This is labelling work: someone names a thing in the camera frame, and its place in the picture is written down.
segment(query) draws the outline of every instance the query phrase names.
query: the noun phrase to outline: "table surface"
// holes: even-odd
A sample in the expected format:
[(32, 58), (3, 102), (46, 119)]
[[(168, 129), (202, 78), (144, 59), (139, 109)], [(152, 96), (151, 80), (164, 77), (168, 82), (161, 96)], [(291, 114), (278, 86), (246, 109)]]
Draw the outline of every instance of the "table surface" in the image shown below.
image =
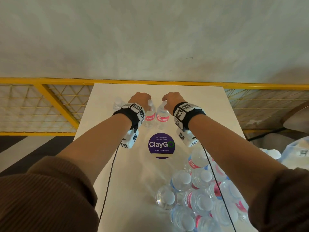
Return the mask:
[[(149, 93), (156, 107), (161, 104), (163, 95), (179, 91), (188, 102), (204, 108), (209, 117), (244, 137), (222, 87), (95, 84), (75, 139), (113, 114), (116, 97), (128, 101), (137, 91)], [(141, 126), (133, 148), (119, 147), (98, 231), (177, 231), (170, 222), (168, 211), (157, 207), (154, 199), (156, 191), (169, 181), (171, 175), (183, 169), (192, 148), (197, 146), (187, 148), (176, 135), (176, 129), (172, 117), (163, 130), (156, 125), (152, 128)], [(175, 141), (176, 148), (171, 157), (158, 159), (150, 154), (148, 141), (156, 133), (166, 133)], [(113, 157), (94, 184), (98, 215), (101, 214)], [(237, 221), (235, 227), (237, 231), (256, 231), (241, 221)], [(232, 226), (222, 229), (234, 231)]]

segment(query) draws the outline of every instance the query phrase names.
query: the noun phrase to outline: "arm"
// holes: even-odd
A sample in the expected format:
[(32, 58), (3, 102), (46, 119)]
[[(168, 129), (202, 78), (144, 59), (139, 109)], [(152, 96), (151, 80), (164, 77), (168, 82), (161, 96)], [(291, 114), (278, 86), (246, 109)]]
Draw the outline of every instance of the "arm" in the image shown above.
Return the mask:
[[(173, 111), (178, 103), (185, 102), (178, 92), (168, 93), (162, 100), (168, 101), (168, 111)], [(205, 115), (194, 116), (188, 126), (233, 181), (248, 205), (263, 187), (287, 169), (241, 136)]]
[[(151, 96), (147, 93), (136, 93), (129, 103), (138, 103), (148, 111), (149, 99)], [(131, 125), (132, 122), (128, 117), (116, 114), (85, 132), (63, 149), (57, 157), (77, 165), (94, 184)]]

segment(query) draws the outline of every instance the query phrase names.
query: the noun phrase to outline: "sweater sleeve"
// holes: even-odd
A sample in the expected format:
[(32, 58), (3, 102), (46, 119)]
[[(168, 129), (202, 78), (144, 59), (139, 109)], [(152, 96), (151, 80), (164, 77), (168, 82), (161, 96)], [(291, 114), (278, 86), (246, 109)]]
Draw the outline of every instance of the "sweater sleeve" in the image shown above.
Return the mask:
[(258, 231), (309, 231), (309, 171), (287, 169), (265, 187), (249, 208)]
[(97, 196), (71, 162), (47, 156), (26, 174), (0, 178), (0, 231), (97, 231)]

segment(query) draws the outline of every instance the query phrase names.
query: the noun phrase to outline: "plastic bag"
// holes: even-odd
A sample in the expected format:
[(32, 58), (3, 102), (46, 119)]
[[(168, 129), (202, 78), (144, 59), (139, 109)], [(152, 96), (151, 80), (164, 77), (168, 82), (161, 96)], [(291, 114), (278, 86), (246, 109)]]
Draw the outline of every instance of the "plastic bag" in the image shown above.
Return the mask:
[(278, 161), (290, 169), (309, 170), (309, 136), (287, 145)]

